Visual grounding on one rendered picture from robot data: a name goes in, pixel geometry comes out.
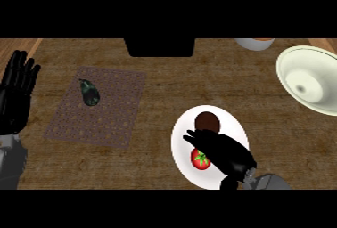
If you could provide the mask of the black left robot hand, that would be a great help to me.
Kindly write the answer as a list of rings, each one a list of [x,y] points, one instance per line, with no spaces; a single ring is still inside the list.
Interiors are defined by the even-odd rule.
[[[0,82],[0,135],[18,134],[30,117],[30,100],[41,66],[16,50]]]

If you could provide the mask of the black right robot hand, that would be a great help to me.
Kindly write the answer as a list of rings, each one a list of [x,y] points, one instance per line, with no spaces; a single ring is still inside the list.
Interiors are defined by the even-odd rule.
[[[232,137],[211,130],[188,130],[183,139],[205,154],[211,164],[226,175],[220,190],[233,191],[238,183],[245,181],[250,170],[257,168],[250,150]]]

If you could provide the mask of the red tomato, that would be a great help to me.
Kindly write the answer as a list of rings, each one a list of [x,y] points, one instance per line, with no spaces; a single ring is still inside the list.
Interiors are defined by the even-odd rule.
[[[205,154],[198,149],[191,151],[191,163],[194,168],[198,170],[205,170],[211,166],[211,162]]]

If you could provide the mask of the white oval plate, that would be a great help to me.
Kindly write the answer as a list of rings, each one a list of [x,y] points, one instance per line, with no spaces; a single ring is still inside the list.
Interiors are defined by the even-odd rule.
[[[248,149],[247,133],[232,114],[216,106],[199,105],[191,108],[176,120],[171,132],[171,153],[176,166],[188,181],[202,189],[219,190],[220,182],[226,175],[216,166],[210,166],[205,170],[198,170],[194,167],[191,162],[191,152],[194,150],[194,146],[183,139],[186,131],[195,129],[195,118],[204,111],[211,112],[220,120],[219,134],[226,134]]]

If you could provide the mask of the cream white bowl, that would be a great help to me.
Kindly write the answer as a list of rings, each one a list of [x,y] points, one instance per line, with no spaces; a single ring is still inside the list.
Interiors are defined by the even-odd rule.
[[[276,76],[307,108],[337,116],[337,54],[310,45],[287,48],[276,59]]]

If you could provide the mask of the dark brown round food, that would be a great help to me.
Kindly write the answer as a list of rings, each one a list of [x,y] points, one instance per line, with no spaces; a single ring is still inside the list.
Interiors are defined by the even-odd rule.
[[[195,128],[198,130],[211,130],[214,133],[219,133],[220,126],[220,120],[211,112],[204,111],[198,114],[195,118]]]

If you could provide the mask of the dark eggplant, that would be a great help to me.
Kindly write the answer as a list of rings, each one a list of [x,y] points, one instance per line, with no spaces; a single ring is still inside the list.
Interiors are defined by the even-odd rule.
[[[100,101],[100,94],[93,83],[87,79],[80,79],[78,82],[84,104],[87,106],[97,105]]]

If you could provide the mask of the brown patterned placemat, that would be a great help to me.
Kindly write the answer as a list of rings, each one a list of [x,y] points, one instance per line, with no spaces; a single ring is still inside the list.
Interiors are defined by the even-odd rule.
[[[80,80],[97,89],[100,100],[84,104]],[[146,73],[78,68],[43,136],[50,139],[126,148],[136,122]]]

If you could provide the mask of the black appliance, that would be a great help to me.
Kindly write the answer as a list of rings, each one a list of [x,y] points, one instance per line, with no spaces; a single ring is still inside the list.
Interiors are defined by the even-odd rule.
[[[126,38],[126,48],[131,57],[191,57],[194,38]]]

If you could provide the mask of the grey round container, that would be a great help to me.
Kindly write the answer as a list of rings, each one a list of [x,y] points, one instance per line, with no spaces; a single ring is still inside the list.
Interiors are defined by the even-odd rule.
[[[267,38],[267,39],[236,38],[235,41],[250,51],[263,51],[270,47],[273,38]]]

